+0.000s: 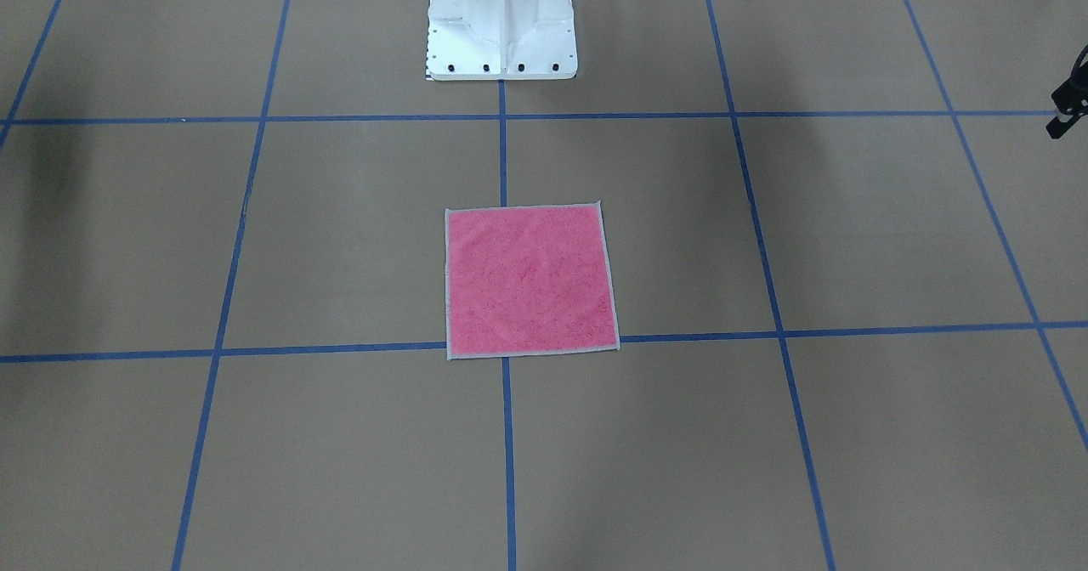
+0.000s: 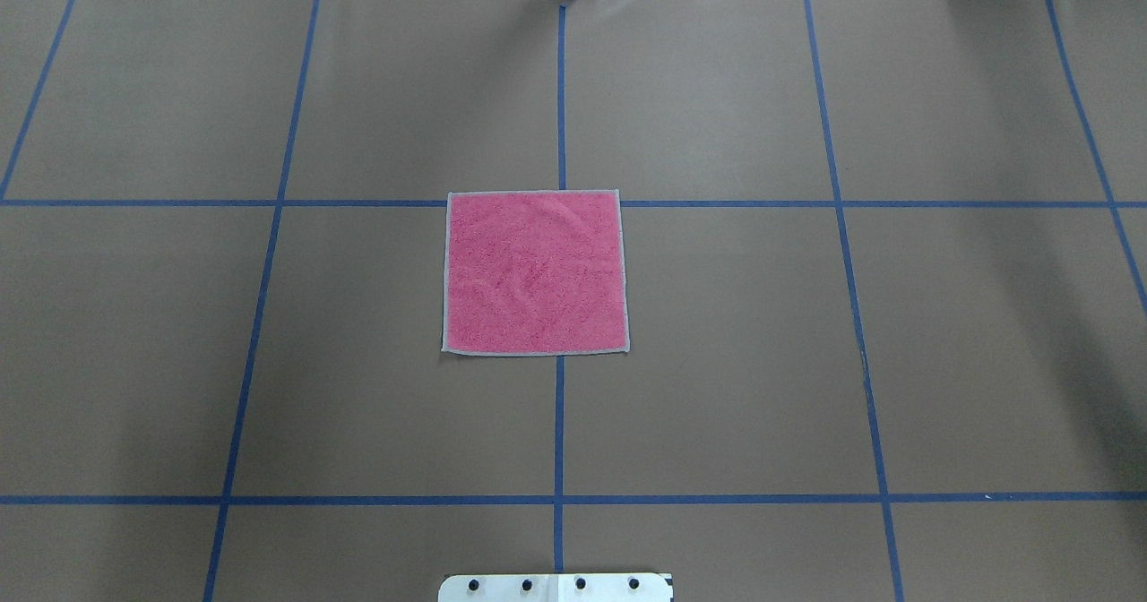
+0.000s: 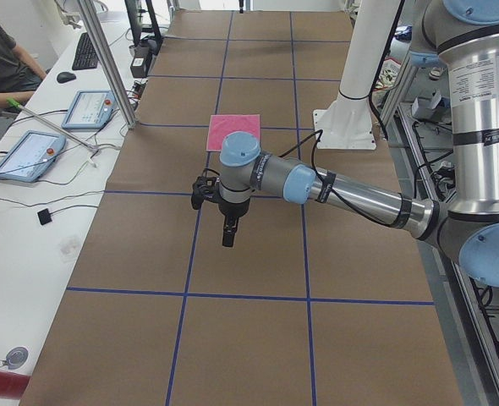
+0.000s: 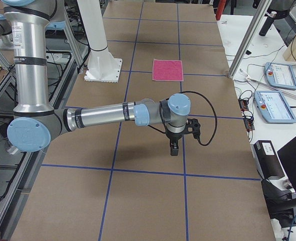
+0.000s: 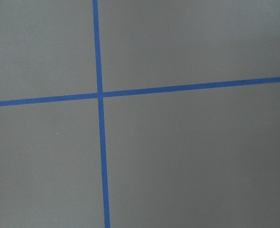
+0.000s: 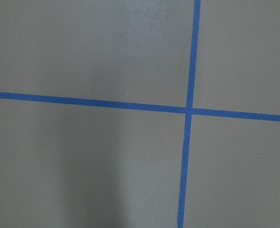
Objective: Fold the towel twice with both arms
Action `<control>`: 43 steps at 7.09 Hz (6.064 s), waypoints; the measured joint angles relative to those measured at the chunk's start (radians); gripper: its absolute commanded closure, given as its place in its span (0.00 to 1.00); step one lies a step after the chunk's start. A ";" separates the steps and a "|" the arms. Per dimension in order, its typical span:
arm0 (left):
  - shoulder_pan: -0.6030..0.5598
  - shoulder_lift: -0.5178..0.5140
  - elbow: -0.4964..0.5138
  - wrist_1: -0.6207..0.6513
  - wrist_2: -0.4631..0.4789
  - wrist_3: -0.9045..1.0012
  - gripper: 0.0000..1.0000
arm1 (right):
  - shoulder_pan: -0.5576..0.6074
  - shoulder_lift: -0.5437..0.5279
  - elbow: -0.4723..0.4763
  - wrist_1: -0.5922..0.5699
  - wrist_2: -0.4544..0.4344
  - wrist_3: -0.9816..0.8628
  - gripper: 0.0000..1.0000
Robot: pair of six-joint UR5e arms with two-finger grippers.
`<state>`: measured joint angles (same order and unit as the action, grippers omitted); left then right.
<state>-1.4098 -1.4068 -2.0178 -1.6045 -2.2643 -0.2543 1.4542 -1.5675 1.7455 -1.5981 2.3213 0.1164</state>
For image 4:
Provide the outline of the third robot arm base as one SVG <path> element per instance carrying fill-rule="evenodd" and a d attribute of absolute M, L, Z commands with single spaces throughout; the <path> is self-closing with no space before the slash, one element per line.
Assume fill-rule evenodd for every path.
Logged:
<path fill-rule="evenodd" d="M 3 14 L 0 14 L 0 49 L 14 49 L 12 27 Z"/>

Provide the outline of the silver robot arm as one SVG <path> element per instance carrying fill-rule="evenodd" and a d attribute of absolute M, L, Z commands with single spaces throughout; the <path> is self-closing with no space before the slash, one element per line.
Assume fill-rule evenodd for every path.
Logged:
<path fill-rule="evenodd" d="M 63 1 L 4 1 L 12 25 L 18 105 L 9 124 L 10 143 L 24 152 L 36 152 L 56 137 L 89 126 L 133 121 L 137 126 L 163 124 L 171 155 L 188 133 L 190 99 L 181 93 L 160 102 L 141 100 L 93 109 L 54 109 L 49 104 L 45 30 L 49 24 L 64 27 Z"/>

